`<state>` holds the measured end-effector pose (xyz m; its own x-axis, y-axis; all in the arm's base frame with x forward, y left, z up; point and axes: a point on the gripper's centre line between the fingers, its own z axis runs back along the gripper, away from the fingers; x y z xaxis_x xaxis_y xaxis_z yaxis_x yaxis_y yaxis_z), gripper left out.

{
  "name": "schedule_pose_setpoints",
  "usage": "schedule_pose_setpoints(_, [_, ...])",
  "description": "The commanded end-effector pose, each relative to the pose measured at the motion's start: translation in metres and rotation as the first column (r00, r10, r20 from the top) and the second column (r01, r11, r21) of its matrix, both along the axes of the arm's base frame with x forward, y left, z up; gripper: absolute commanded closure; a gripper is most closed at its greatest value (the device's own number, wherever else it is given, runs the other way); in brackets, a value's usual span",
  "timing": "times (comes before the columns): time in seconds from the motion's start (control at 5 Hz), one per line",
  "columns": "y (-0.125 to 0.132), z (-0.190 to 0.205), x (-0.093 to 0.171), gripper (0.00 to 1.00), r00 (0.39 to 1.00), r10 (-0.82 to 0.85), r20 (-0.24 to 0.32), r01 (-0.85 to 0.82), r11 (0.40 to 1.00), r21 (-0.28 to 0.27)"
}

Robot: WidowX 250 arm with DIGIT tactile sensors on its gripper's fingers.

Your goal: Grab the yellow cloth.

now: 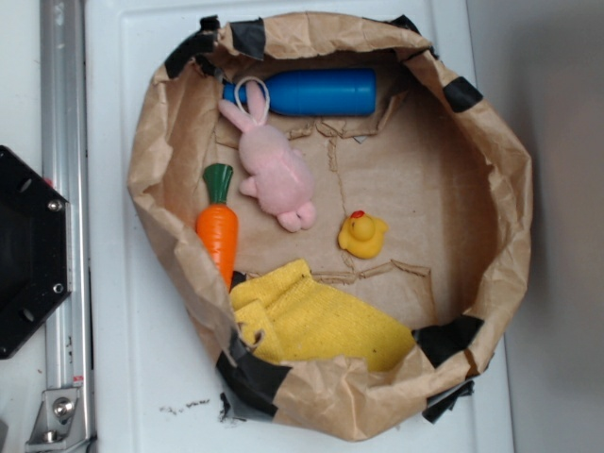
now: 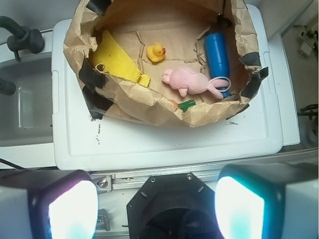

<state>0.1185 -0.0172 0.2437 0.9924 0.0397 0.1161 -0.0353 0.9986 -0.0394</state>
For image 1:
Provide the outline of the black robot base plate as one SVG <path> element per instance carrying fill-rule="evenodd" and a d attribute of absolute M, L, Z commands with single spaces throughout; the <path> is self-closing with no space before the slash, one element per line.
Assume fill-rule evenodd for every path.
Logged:
<path fill-rule="evenodd" d="M 1 147 L 1 358 L 10 359 L 70 294 L 69 202 Z"/>

